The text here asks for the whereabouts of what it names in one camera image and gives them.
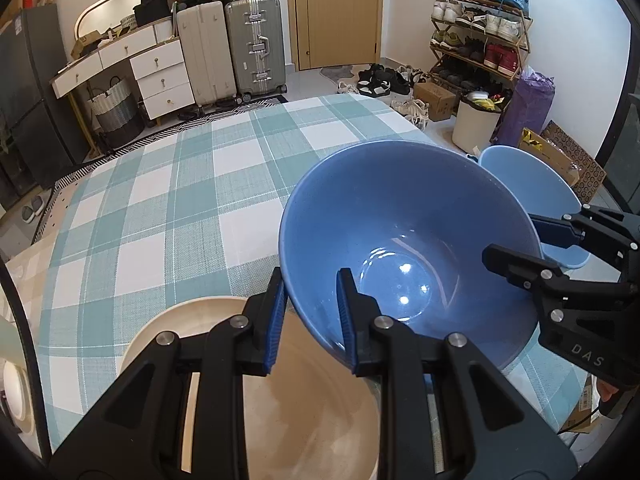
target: beige suitcase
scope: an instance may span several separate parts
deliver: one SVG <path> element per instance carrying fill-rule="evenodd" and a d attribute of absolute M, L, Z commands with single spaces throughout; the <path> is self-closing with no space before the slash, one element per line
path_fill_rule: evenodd
<path fill-rule="evenodd" d="M 221 2 L 209 2 L 177 14 L 193 96 L 199 106 L 236 95 L 236 80 L 226 37 L 225 13 Z"/>

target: purple bag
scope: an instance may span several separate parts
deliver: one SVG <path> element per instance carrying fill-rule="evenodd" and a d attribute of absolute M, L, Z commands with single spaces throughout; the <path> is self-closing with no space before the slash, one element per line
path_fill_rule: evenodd
<path fill-rule="evenodd" d="M 556 85 L 553 78 L 534 72 L 527 66 L 513 89 L 513 98 L 504 114 L 495 143 L 517 148 L 523 128 L 539 134 L 554 95 Z"/>

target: checkered tablecloth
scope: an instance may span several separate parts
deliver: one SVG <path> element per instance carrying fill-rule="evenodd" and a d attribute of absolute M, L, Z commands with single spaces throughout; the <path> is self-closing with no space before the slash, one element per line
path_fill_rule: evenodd
<path fill-rule="evenodd" d="M 201 296 L 263 292 L 296 183 L 323 157 L 372 139 L 432 143 L 385 104 L 342 94 L 173 134 L 81 182 L 56 239 L 40 323 L 53 445 L 110 386 L 153 316 Z M 586 377 L 535 336 L 505 373 L 554 428 Z"/>

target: light blue bowl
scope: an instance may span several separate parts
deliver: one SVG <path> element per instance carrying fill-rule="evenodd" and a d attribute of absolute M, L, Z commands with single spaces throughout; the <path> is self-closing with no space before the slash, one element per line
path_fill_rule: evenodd
<path fill-rule="evenodd" d="M 421 334 L 463 332 L 497 367 L 524 348 L 537 318 L 530 294 L 484 268 L 500 244 L 542 257 L 529 216 L 475 162 L 407 140 L 351 146 L 298 183 L 280 223 L 280 265 L 307 329 L 344 362 L 335 275 Z"/>
<path fill-rule="evenodd" d="M 478 164 L 502 182 L 527 213 L 561 219 L 577 213 L 582 205 L 568 184 L 535 156 L 511 146 L 491 146 L 481 153 Z M 542 244 L 548 259 L 567 269 L 579 269 L 589 259 L 583 248 L 567 249 Z"/>

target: gray refrigerator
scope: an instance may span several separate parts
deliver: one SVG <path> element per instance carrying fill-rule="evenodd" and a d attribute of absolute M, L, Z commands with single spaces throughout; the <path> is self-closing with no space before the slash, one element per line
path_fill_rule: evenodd
<path fill-rule="evenodd" d="M 50 80 L 66 65 L 55 4 L 23 9 L 0 34 L 0 110 L 22 158 L 43 188 L 80 164 L 89 145 Z"/>

